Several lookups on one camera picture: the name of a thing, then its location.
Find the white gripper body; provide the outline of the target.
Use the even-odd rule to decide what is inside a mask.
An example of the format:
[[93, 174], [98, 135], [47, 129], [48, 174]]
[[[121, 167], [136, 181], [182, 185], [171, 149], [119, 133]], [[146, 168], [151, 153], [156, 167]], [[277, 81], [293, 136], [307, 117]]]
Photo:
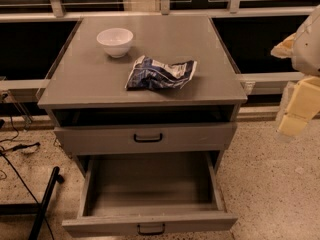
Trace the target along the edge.
[[278, 132], [288, 137], [299, 135], [311, 119], [320, 112], [320, 78], [307, 77], [293, 87]]

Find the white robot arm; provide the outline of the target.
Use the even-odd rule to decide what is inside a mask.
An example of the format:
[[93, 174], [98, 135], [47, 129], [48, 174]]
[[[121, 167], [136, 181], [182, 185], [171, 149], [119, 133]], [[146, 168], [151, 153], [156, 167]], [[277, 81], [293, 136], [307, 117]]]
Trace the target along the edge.
[[320, 5], [295, 33], [273, 47], [271, 55], [290, 58], [293, 69], [305, 75], [294, 85], [278, 126], [279, 133], [294, 137], [320, 112]]

